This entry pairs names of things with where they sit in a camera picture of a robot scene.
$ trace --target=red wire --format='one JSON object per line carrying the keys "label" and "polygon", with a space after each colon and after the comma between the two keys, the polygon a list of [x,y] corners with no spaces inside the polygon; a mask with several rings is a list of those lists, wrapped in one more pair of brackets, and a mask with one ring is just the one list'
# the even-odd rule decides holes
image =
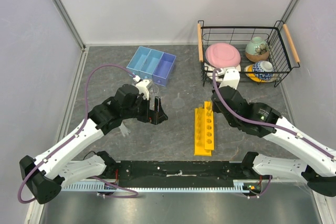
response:
{"label": "red wire", "polygon": [[258,183],[257,186],[259,186],[259,185],[261,184],[261,182],[263,182],[263,181],[262,181],[262,176],[259,177],[259,183]]}
{"label": "red wire", "polygon": [[116,171],[116,181],[115,182],[118,182],[118,169],[115,171]]}

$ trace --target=gray floor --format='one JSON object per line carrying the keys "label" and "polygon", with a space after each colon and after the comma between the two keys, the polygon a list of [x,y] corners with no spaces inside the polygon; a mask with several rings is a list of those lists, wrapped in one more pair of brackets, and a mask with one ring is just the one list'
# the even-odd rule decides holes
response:
{"label": "gray floor", "polygon": [[135,199],[102,199],[61,192],[46,204],[40,224],[319,224],[311,192],[272,183],[260,199],[226,193],[141,193]]}
{"label": "gray floor", "polygon": [[[215,114],[215,150],[212,157],[194,156],[194,109],[211,98],[211,85],[201,82],[198,49],[189,46],[148,46],[176,55],[176,66],[167,87],[159,86],[163,109],[169,120],[160,125],[143,124],[127,120],[125,125],[131,134],[123,137],[115,129],[80,153],[82,159],[89,151],[106,150],[116,160],[231,160],[241,161],[248,151],[268,156],[292,157],[283,148],[263,139],[248,136],[228,126],[225,118]],[[79,87],[69,130],[76,127],[84,114],[84,87],[89,72],[104,63],[127,66],[138,46],[91,47]],[[98,70],[89,86],[89,106],[101,103],[115,94],[118,87],[131,83],[131,78],[120,69]],[[250,102],[265,102],[288,118],[280,87],[272,84],[240,83],[238,90]],[[180,93],[185,105],[181,109],[172,106]]]}

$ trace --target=black wire basket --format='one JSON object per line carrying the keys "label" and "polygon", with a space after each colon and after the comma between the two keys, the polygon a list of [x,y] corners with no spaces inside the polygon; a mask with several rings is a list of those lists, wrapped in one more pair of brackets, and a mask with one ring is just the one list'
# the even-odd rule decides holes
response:
{"label": "black wire basket", "polygon": [[[286,33],[293,58],[295,60],[295,66],[291,64],[289,60],[288,53],[282,39],[279,27],[282,26]],[[211,65],[207,62],[205,55],[206,49],[215,43],[224,42],[236,47],[240,53],[240,82],[253,82],[256,78],[252,80],[247,74],[263,74],[263,72],[257,71],[245,71],[245,68],[253,62],[247,59],[245,56],[246,45],[251,41],[252,38],[258,36],[266,41],[269,48],[268,61],[273,65],[273,72],[268,72],[272,74],[272,79],[266,83],[273,83],[274,87],[279,85],[280,82],[291,72],[293,68],[300,67],[300,59],[296,52],[294,43],[289,34],[289,30],[286,24],[282,20],[275,22],[274,27],[264,27],[264,26],[204,26],[204,21],[199,20],[197,25],[198,32],[198,53],[199,60],[201,63],[202,71],[202,82],[203,86],[206,81],[212,82],[209,77],[212,75],[212,70],[209,69]]]}

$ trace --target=pink plate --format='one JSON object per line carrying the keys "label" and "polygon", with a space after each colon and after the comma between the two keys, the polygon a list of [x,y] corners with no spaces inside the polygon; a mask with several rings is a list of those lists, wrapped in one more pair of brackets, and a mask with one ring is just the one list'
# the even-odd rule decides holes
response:
{"label": "pink plate", "polygon": [[216,43],[205,51],[207,61],[215,68],[237,67],[240,64],[238,50],[227,43]]}

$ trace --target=small white object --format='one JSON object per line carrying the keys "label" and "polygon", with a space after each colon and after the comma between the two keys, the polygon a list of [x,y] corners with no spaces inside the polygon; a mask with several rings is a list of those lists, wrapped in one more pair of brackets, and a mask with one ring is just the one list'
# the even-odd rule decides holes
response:
{"label": "small white object", "polygon": [[303,138],[303,136],[298,132],[295,136],[296,138]]}
{"label": "small white object", "polygon": [[223,78],[223,81],[219,85],[219,88],[229,86],[233,89],[237,89],[240,80],[240,74],[236,69],[227,69]]}
{"label": "small white object", "polygon": [[[212,80],[212,71],[214,71],[214,67],[208,65],[207,63],[204,63],[204,66],[206,67],[205,70],[210,71],[207,72],[206,75]],[[220,68],[220,71],[216,73],[216,81],[217,82],[222,82],[223,81],[223,77],[219,77],[219,76],[223,76],[224,73],[226,72],[226,70],[228,69],[236,69],[238,72],[240,72],[242,70],[242,68],[240,67],[240,65],[238,65],[237,67],[228,67],[228,68]]]}
{"label": "small white object", "polygon": [[119,129],[123,137],[126,137],[131,133],[131,131],[124,125],[123,122],[121,122]]}
{"label": "small white object", "polygon": [[142,80],[139,83],[137,83],[135,86],[139,90],[139,94],[143,94],[143,98],[145,100],[149,99],[149,88],[152,85],[153,81],[152,80]]}
{"label": "small white object", "polygon": [[193,177],[196,177],[197,175],[195,175],[195,174],[183,175],[183,172],[182,172],[181,170],[179,170],[178,173],[175,173],[175,174],[167,174],[167,175],[166,175],[166,177],[172,177],[172,176],[182,176],[182,177],[193,176]]}
{"label": "small white object", "polygon": [[136,83],[138,83],[138,82],[141,80],[141,78],[140,78],[139,76],[135,76],[135,77],[133,78],[133,80],[134,80]]}

